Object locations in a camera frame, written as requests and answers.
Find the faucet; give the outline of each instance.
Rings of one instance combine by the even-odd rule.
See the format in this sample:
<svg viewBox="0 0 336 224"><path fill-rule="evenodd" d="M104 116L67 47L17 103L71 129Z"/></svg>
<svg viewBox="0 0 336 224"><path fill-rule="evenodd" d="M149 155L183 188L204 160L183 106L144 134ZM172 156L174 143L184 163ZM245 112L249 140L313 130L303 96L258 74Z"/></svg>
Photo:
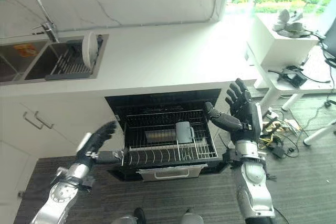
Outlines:
<svg viewBox="0 0 336 224"><path fill-rule="evenodd" d="M44 16L46 17L47 21L43 22L40 24L40 26L38 27L42 27L44 29L44 32L48 35L49 39L52 42L57 42L59 43L59 39L58 39L58 35L57 35L57 29L56 29L56 25L53 21L51 21L47 11L45 10L45 8L42 5L41 0L36 0L37 4L41 7L42 12L44 14Z"/></svg>

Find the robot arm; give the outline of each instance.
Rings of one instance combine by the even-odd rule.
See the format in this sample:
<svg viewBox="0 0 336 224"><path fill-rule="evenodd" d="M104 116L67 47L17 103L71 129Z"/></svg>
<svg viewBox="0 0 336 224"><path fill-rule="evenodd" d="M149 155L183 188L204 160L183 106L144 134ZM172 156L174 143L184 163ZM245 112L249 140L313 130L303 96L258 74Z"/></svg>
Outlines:
<svg viewBox="0 0 336 224"><path fill-rule="evenodd" d="M252 102L240 79L230 84L227 94L231 115L218 112L209 102L205 109L216 126L230 132L235 144L235 149L228 149L223 155L223 164L232 166L241 214L247 224L274 223L272 198L266 187L265 156L257 145L262 124L260 106Z"/></svg>
<svg viewBox="0 0 336 224"><path fill-rule="evenodd" d="M49 193L49 198L30 224L63 224L70 208L77 200L79 190L92 187L93 179L88 179L93 164L117 164L121 162L124 150L101 152L99 148L114 133L115 122L109 122L95 133L87 133L78 146L75 162L69 169L57 169L56 178L64 179L57 182Z"/></svg>

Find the table leg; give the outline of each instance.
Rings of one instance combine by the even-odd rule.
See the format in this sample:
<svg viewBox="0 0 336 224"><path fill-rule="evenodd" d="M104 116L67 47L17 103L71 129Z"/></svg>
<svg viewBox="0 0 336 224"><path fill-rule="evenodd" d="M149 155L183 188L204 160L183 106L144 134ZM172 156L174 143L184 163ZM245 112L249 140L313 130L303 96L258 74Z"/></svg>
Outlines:
<svg viewBox="0 0 336 224"><path fill-rule="evenodd" d="M255 89L266 89L268 88L268 85L266 81L262 77L259 77L256 82L253 84Z"/></svg>
<svg viewBox="0 0 336 224"><path fill-rule="evenodd" d="M279 99L280 95L281 93L279 90L277 90L274 87L271 87L260 102L261 108L268 109L272 104L274 104L274 102L276 102Z"/></svg>
<svg viewBox="0 0 336 224"><path fill-rule="evenodd" d="M294 103L296 103L303 94L293 94L287 102L284 103L284 105L281 107L283 110L287 111Z"/></svg>
<svg viewBox="0 0 336 224"><path fill-rule="evenodd" d="M336 130L336 120L329 123L326 127L316 131L311 136L307 137L305 140L303 140L304 145L311 145L312 142L315 142L316 140L320 139L321 137L327 135L330 132L333 132Z"/></svg>

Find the wire rack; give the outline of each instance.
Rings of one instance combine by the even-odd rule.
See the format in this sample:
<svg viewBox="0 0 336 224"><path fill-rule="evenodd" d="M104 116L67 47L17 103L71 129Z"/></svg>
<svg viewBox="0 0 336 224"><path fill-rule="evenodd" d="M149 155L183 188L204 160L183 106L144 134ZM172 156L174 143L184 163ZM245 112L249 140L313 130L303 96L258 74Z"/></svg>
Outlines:
<svg viewBox="0 0 336 224"><path fill-rule="evenodd" d="M175 124L189 121L195 132L191 143L179 144ZM128 115L123 165L162 164L217 157L203 110Z"/></svg>
<svg viewBox="0 0 336 224"><path fill-rule="evenodd" d="M68 44L68 49L59 57L56 65L50 73L50 76L55 74L74 73L87 73L90 75L91 70L85 66L83 61L81 45L81 42Z"/></svg>

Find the white wall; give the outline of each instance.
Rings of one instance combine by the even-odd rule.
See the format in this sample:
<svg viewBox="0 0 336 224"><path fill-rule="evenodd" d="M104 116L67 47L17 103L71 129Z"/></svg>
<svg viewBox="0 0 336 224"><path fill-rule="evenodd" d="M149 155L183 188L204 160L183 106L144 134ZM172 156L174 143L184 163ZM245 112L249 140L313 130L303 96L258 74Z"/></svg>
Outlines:
<svg viewBox="0 0 336 224"><path fill-rule="evenodd" d="M218 18L222 1L216 0L213 20ZM42 0L42 3L59 30L205 20L214 7L214 0ZM4 0L0 17L3 37L40 31L31 28L45 20L35 0Z"/></svg>

